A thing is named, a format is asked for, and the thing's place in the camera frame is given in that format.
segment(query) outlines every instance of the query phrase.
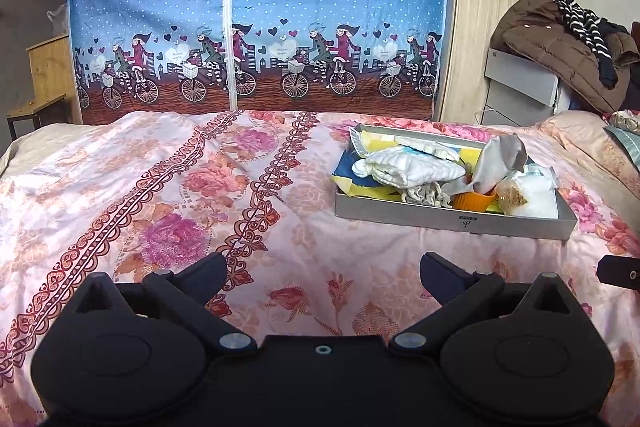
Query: blue wardrobe cover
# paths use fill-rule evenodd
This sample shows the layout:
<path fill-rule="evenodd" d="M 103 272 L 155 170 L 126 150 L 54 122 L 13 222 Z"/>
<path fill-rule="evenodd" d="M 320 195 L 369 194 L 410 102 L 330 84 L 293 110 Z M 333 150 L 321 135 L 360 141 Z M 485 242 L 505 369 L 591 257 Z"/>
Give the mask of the blue wardrobe cover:
<path fill-rule="evenodd" d="M 429 118 L 445 4 L 69 0 L 84 120 L 236 105 Z"/>

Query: screw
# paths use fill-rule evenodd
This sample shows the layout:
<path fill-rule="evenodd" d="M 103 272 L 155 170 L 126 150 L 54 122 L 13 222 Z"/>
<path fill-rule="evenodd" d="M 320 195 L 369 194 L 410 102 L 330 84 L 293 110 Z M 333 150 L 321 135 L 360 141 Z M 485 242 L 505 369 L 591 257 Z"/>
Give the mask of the screw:
<path fill-rule="evenodd" d="M 406 349 L 415 349 L 416 347 L 422 347 L 427 343 L 427 339 L 420 333 L 414 333 L 413 331 L 407 331 L 406 333 L 400 333 L 394 338 L 396 344 Z"/>
<path fill-rule="evenodd" d="M 244 333 L 227 333 L 222 335 L 218 342 L 220 346 L 226 347 L 226 349 L 244 349 L 251 344 L 251 337 Z"/>

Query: pink floral bedspread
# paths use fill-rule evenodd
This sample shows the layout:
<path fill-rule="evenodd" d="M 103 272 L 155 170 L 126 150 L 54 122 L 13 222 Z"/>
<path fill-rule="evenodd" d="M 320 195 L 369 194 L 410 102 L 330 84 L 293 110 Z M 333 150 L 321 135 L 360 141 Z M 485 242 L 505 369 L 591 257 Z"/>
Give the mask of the pink floral bedspread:
<path fill-rule="evenodd" d="M 482 141 L 503 132 L 356 114 L 135 112 L 0 182 L 0 425 L 44 418 L 33 350 L 91 271 L 140 281 L 221 251 L 228 279 L 207 306 L 258 341 L 388 339 L 437 309 L 417 269 L 433 250 L 508 281 L 560 273 L 616 360 L 603 417 L 640 426 L 639 296 L 595 276 L 603 255 L 637 256 L 640 244 L 590 189 L 588 169 L 542 130 L 518 130 L 529 155 L 556 169 L 579 217 L 565 243 L 349 221 L 334 216 L 330 173 L 356 122 Z"/>

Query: brown jacket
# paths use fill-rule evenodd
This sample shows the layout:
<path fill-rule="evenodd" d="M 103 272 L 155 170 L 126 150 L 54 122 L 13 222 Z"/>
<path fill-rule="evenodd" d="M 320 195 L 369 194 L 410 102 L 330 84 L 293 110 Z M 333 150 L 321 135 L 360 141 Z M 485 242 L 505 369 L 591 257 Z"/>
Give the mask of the brown jacket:
<path fill-rule="evenodd" d="M 629 65 L 640 61 L 633 38 L 619 32 L 605 37 L 618 82 L 607 89 L 600 82 L 598 61 L 590 49 L 569 33 L 553 0 L 519 0 L 498 23 L 491 47 L 521 55 L 553 71 L 593 108 L 620 108 L 629 85 Z"/>

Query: orange bowl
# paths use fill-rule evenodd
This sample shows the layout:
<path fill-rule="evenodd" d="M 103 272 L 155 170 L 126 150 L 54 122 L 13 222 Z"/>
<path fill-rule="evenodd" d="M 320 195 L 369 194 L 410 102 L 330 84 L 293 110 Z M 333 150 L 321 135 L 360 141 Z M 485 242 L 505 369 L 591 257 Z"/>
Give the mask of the orange bowl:
<path fill-rule="evenodd" d="M 489 194 L 476 192 L 463 192 L 453 196 L 453 208 L 456 210 L 468 210 L 469 212 L 485 212 L 495 200 L 495 189 Z"/>

